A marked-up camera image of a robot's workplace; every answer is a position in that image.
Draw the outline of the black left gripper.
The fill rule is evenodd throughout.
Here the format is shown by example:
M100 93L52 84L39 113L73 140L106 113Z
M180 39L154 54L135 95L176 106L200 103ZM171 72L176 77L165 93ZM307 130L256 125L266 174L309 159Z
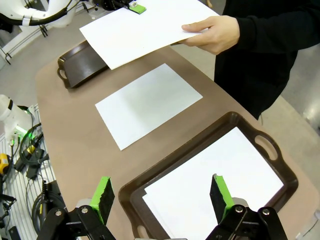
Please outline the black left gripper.
M137 1L129 0L93 0L92 3L106 11L115 11L120 8L128 7L128 9L134 13L142 14L147 8L138 4Z

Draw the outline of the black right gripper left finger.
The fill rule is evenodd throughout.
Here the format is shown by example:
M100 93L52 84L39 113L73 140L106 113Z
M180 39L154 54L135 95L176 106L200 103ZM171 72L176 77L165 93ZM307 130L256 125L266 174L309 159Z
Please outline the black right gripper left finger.
M51 209L37 239L76 240L87 237L90 240L114 240L115 237L107 228L114 199L111 178L101 177L89 204L76 207L72 211L60 207Z

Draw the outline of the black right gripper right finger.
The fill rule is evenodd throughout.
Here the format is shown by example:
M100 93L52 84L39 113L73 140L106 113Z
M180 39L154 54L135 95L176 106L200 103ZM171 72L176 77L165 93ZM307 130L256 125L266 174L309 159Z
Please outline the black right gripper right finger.
M286 240L288 237L274 208L265 206L258 211L235 204L222 176L212 176L211 203L217 226L208 240Z

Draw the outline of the person's left hand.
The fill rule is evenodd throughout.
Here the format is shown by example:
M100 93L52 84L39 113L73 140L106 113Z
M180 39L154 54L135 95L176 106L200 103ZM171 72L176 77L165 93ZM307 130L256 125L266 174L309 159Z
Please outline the person's left hand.
M199 22L185 24L181 28L186 32L199 34L179 41L180 44L198 47L214 55L235 46L240 38L237 19L227 15L210 16Z

